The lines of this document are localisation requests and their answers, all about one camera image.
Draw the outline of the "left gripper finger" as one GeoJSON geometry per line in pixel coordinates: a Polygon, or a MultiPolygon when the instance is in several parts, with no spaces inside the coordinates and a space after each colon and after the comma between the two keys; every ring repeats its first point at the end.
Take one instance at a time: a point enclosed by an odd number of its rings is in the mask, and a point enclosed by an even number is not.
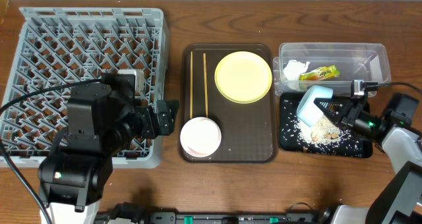
{"type": "Polygon", "coordinates": [[[160,113],[158,115],[158,134],[169,136],[174,131],[174,118],[171,113],[160,113]]]}
{"type": "Polygon", "coordinates": [[[170,119],[176,118],[178,110],[179,110],[178,100],[169,100],[169,101],[158,100],[156,102],[157,114],[160,114],[160,115],[166,114],[170,119]]]}

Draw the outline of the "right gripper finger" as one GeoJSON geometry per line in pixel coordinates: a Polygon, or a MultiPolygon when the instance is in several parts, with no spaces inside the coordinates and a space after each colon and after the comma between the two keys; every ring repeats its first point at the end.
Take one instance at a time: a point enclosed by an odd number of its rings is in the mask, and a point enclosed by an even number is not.
{"type": "Polygon", "coordinates": [[[342,124],[344,104],[342,103],[317,103],[316,106],[322,111],[323,115],[337,127],[344,127],[342,124]]]}
{"type": "Polygon", "coordinates": [[[349,100],[343,98],[317,98],[314,104],[322,111],[341,111],[349,107],[349,100]]]}

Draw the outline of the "light blue bowl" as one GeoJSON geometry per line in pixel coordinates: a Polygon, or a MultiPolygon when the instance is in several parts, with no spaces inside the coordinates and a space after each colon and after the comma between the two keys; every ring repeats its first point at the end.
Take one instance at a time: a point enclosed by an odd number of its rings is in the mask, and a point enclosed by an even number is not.
{"type": "Polygon", "coordinates": [[[323,112],[315,104],[315,99],[331,99],[333,93],[331,88],[311,86],[299,102],[296,111],[297,118],[308,127],[315,126],[323,116],[323,112]]]}

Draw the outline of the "green orange snack wrapper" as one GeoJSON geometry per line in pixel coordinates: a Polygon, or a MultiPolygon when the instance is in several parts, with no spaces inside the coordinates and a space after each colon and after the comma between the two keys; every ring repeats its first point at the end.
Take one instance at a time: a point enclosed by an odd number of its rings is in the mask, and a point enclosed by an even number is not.
{"type": "Polygon", "coordinates": [[[310,72],[303,73],[299,76],[300,81],[321,81],[328,80],[340,76],[340,71],[335,65],[327,67],[319,67],[310,72]]]}

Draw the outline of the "pink white bowl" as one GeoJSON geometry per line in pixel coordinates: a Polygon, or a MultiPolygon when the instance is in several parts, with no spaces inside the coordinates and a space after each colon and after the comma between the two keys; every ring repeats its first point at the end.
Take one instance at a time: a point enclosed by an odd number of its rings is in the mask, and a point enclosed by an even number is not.
{"type": "Polygon", "coordinates": [[[222,132],[212,119],[196,117],[182,126],[181,147],[193,157],[212,155],[220,147],[221,141],[222,132]]]}

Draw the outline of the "white tissue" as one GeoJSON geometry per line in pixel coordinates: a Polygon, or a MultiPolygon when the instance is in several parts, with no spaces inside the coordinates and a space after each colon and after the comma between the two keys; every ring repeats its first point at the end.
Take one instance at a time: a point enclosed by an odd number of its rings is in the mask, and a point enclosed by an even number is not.
{"type": "Polygon", "coordinates": [[[310,62],[289,60],[283,69],[284,78],[286,80],[299,80],[299,77],[305,73],[309,67],[310,62]]]}

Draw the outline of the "wooden chopstick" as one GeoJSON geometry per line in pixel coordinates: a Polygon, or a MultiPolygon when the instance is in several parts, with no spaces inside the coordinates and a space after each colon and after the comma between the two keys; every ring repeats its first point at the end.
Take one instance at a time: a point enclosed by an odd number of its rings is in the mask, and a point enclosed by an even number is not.
{"type": "Polygon", "coordinates": [[[190,54],[190,103],[189,103],[189,118],[193,118],[193,51],[190,54]]]}
{"type": "Polygon", "coordinates": [[[204,103],[205,103],[205,114],[208,118],[208,79],[207,79],[207,62],[206,54],[202,54],[203,57],[203,74],[204,74],[204,103]]]}

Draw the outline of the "yellow round plate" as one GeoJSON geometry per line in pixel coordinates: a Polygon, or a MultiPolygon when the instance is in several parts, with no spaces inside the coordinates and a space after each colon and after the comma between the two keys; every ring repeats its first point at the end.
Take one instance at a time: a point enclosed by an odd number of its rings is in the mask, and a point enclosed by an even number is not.
{"type": "Polygon", "coordinates": [[[254,103],[269,92],[272,72],[269,64],[256,53],[237,51],[217,64],[214,81],[226,99],[235,103],[254,103]]]}

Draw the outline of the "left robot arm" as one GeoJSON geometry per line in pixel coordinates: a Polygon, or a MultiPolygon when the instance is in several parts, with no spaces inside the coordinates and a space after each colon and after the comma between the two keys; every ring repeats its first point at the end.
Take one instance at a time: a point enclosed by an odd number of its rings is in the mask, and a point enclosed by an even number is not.
{"type": "Polygon", "coordinates": [[[56,135],[38,169],[40,199],[52,222],[93,223],[113,171],[113,156],[135,138],[169,136],[178,109],[177,100],[138,106],[130,80],[73,88],[68,125],[56,135]]]}

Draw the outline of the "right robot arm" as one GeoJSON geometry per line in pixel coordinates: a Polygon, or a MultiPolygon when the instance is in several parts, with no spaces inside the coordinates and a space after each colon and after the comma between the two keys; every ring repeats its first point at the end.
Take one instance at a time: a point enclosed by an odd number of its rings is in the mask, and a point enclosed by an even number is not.
{"type": "Polygon", "coordinates": [[[340,205],[331,223],[420,223],[421,132],[412,127],[418,100],[395,93],[381,117],[364,111],[366,100],[336,97],[315,100],[335,125],[376,142],[389,158],[394,178],[368,208],[340,205]]]}

